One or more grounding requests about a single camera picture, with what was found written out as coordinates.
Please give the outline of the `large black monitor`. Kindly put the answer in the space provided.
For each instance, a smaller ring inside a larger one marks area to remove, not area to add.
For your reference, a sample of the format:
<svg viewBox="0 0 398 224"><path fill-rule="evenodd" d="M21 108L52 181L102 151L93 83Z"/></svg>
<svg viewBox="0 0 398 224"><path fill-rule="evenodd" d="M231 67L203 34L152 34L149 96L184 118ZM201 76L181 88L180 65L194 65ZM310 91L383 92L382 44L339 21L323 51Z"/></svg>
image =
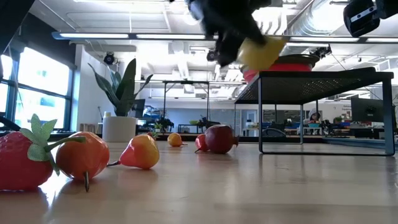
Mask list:
<svg viewBox="0 0 398 224"><path fill-rule="evenodd" d="M351 120L358 122L384 122L384 102L382 100L352 98Z"/></svg>

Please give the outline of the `green snake plant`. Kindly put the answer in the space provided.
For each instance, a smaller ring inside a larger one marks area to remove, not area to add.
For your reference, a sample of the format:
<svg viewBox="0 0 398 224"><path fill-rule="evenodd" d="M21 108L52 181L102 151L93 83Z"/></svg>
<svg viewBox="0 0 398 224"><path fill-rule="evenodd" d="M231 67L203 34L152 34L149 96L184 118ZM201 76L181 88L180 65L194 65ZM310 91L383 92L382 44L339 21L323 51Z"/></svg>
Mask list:
<svg viewBox="0 0 398 224"><path fill-rule="evenodd" d="M123 77L121 77L118 72L111 73L112 84L110 84L105 77L99 75L90 63L88 65L95 74L97 85L105 92L108 100L114 106L114 112L116 116L128 115L128 113L132 110L132 106L136 100L137 94L149 84L151 78L153 77L153 75L149 75L140 89L136 91L135 77L137 60L135 58L128 63Z"/></svg>

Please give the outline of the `red collapsible colander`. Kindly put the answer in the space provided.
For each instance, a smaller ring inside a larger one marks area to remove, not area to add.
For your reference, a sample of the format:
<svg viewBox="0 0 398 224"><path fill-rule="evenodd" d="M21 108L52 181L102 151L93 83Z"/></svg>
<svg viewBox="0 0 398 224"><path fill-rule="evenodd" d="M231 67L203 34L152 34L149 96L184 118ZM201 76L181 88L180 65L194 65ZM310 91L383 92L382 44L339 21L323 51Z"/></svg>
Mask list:
<svg viewBox="0 0 398 224"><path fill-rule="evenodd" d="M260 70L262 71L293 71L293 72L311 72L315 64L320 60L320 57L316 55L309 54L292 54L280 56L268 69ZM258 70L253 70L247 66L241 68L243 73L243 78L246 83L251 82L251 80L257 75Z"/></svg>

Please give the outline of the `white plant pot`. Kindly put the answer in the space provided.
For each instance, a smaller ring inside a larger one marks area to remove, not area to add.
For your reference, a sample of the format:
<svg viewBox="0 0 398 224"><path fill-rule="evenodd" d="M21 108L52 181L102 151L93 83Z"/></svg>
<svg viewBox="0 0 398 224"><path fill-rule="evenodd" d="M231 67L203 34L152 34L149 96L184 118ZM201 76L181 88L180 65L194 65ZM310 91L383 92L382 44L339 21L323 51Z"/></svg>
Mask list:
<svg viewBox="0 0 398 224"><path fill-rule="evenodd" d="M136 135L137 118L108 116L103 119L102 138L106 142L129 142Z"/></svg>

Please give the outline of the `small background potted plant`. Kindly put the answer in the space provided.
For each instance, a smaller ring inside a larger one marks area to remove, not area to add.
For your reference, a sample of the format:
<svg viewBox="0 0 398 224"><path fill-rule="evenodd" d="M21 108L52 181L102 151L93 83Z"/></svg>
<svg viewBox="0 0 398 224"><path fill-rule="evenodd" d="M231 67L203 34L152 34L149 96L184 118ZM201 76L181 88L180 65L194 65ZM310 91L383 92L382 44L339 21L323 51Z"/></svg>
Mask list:
<svg viewBox="0 0 398 224"><path fill-rule="evenodd" d="M159 129L162 133L171 132L174 123L168 118L160 118L155 122L155 129Z"/></svg>

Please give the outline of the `yellow toy lemon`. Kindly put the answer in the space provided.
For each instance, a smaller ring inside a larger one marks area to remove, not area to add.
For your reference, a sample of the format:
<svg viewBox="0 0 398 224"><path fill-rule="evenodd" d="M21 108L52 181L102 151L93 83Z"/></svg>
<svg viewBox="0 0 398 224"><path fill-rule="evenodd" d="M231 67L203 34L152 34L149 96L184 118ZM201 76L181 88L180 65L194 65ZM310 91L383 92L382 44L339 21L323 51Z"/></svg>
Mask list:
<svg viewBox="0 0 398 224"><path fill-rule="evenodd" d="M245 39L238 50L237 61L251 70L267 70L278 58L287 41L280 37L263 36L265 44Z"/></svg>

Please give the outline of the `small black monitor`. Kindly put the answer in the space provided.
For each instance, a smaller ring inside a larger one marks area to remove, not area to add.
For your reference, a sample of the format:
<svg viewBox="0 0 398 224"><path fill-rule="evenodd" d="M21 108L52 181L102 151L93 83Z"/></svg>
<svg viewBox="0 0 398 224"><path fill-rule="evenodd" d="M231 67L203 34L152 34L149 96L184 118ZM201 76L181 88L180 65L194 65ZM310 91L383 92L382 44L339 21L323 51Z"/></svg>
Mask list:
<svg viewBox="0 0 398 224"><path fill-rule="evenodd" d="M133 117L142 118L145 109L145 99L135 100L132 106Z"/></svg>

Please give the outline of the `red apple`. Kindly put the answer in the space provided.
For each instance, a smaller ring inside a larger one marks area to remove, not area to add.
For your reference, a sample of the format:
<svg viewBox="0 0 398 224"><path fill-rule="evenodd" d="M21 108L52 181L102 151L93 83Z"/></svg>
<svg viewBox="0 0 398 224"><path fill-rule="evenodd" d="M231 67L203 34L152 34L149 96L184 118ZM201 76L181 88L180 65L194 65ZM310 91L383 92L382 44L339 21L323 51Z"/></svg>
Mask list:
<svg viewBox="0 0 398 224"><path fill-rule="evenodd" d="M230 126L216 124L205 131L205 144L214 154L226 154L234 145L239 145L239 136L233 134Z"/></svg>

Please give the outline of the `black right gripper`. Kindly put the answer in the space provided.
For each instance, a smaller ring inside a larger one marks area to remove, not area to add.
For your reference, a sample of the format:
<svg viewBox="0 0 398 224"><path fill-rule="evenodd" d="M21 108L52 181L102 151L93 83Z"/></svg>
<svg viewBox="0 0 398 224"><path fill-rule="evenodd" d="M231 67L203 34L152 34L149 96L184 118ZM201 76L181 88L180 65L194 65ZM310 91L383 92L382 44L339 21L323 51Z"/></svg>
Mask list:
<svg viewBox="0 0 398 224"><path fill-rule="evenodd" d="M185 0L194 19L200 21L207 37L218 35L216 61L221 67L233 63L245 39L266 45L252 14L271 5L271 0Z"/></svg>

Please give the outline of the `silver air duct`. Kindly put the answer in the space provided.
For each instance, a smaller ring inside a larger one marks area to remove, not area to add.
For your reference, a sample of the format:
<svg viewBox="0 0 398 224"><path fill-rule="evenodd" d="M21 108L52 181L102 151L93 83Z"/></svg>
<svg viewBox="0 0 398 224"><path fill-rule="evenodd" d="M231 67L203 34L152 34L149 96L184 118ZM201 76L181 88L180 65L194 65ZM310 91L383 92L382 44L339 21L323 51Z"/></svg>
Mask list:
<svg viewBox="0 0 398 224"><path fill-rule="evenodd" d="M341 0L271 0L252 14L267 35L328 36L343 24Z"/></svg>

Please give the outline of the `black metal frame table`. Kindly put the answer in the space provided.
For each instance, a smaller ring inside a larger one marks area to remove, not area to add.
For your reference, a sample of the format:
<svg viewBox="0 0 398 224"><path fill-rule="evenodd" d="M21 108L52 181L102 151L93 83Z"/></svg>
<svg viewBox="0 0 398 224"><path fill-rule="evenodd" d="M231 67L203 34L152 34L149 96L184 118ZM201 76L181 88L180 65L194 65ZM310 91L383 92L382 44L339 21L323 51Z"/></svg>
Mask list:
<svg viewBox="0 0 398 224"><path fill-rule="evenodd" d="M166 105L166 97L167 97L167 92L175 85L175 84L181 84L181 85L194 85L198 84L202 87L202 85L206 85L207 89L204 89L206 93L206 118L210 118L210 83L209 81L193 81L193 80L163 80L162 83L164 84L164 97L163 97L163 113L162 113L162 119L165 119L165 105ZM172 83L173 86L170 88L167 88L167 85L169 83Z"/></svg>

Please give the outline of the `red orange toy fruit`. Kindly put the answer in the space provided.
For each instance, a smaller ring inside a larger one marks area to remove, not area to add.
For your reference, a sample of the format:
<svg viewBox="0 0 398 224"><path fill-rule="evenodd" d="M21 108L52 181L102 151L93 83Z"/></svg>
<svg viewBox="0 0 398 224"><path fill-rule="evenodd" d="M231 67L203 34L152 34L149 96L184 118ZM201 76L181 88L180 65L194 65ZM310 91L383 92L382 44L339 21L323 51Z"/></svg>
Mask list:
<svg viewBox="0 0 398 224"><path fill-rule="evenodd" d="M200 151L201 152L209 151L209 149L206 145L206 142L205 142L205 137L206 137L205 134L200 134L197 136L197 138L195 140L195 145L197 147L197 150L195 151L195 153L200 152Z"/></svg>

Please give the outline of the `black office chair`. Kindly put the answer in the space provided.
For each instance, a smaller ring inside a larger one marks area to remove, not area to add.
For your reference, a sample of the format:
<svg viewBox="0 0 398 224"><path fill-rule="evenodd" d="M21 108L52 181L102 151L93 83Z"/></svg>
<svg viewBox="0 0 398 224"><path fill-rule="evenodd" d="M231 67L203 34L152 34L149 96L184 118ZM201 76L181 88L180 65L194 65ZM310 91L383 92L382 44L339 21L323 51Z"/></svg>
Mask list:
<svg viewBox="0 0 398 224"><path fill-rule="evenodd" d="M276 128L266 128L262 131L262 137L266 138L285 138L286 134Z"/></svg>

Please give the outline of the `person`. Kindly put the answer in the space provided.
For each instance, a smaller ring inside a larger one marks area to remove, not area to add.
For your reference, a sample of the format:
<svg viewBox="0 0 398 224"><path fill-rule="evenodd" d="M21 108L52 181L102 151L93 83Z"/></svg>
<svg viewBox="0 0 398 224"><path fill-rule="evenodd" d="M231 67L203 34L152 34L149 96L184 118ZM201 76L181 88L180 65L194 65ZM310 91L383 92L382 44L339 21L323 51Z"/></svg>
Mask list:
<svg viewBox="0 0 398 224"><path fill-rule="evenodd" d="M308 118L303 122L304 124L308 123L320 123L320 113L316 108L313 108L308 113Z"/></svg>

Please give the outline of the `black overhead light bar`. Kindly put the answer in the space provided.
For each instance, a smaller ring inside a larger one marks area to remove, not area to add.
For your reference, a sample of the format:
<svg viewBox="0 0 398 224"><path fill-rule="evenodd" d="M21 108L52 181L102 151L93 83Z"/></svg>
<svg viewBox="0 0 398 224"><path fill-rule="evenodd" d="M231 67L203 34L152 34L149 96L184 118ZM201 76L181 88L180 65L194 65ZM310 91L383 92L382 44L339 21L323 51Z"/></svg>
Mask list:
<svg viewBox="0 0 398 224"><path fill-rule="evenodd" d="M92 33L92 32L53 32L56 40L193 40L213 41L218 36L205 37L203 34L146 34L146 33ZM289 36L270 35L291 43L321 44L398 44L398 37L339 37L339 36Z"/></svg>

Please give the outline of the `black perforated metal stand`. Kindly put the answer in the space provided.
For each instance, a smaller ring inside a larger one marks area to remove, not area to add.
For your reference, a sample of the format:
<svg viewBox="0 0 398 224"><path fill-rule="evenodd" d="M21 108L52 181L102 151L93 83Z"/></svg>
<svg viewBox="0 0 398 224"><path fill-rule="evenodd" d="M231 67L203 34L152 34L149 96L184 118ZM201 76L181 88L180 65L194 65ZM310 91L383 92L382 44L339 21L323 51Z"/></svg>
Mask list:
<svg viewBox="0 0 398 224"><path fill-rule="evenodd" d="M258 105L259 136L258 149L261 154L298 155L298 156L333 156L333 152L305 151L265 151L262 137L263 105L299 105L317 102L322 98L355 90L376 83L382 83L385 150L380 156L394 156L394 122L392 114L392 72L377 72L375 68L360 68L340 72L292 72L264 71L249 82L234 101L235 105Z"/></svg>

